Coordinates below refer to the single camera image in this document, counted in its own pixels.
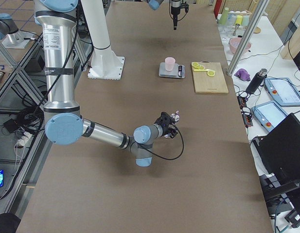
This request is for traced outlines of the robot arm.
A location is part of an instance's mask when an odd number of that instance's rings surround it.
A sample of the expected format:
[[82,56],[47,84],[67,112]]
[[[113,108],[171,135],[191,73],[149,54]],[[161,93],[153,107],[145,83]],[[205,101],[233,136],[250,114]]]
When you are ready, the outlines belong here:
[[[145,2],[152,10],[157,10],[163,3],[163,0],[145,0]],[[183,20],[189,11],[189,4],[184,0],[169,0],[168,4],[169,16],[173,20],[173,29],[176,31],[178,22]],[[178,18],[182,9],[185,11],[185,14]]]
[[132,136],[81,116],[74,95],[72,50],[77,37],[76,8],[82,5],[93,45],[90,78],[118,80],[124,57],[111,48],[103,3],[100,0],[36,0],[35,19],[43,29],[47,93],[42,100],[45,134],[58,145],[69,145],[80,137],[92,138],[120,149],[129,149],[141,167],[152,163],[153,143],[162,136],[180,133],[176,118],[162,112],[155,123],[136,128]]

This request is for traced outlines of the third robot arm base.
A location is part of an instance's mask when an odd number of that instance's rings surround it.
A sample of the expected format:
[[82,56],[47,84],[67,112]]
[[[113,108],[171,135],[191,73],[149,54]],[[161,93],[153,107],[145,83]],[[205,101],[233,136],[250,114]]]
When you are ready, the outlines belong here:
[[9,14],[0,13],[0,40],[7,49],[24,49],[35,38],[32,32],[21,31]]

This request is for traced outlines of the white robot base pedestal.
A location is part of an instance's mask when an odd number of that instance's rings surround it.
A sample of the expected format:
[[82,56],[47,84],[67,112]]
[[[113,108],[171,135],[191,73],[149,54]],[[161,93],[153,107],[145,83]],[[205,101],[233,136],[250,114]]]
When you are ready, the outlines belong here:
[[103,2],[83,0],[81,4],[94,47],[88,77],[120,80],[125,58],[117,56],[111,48]]

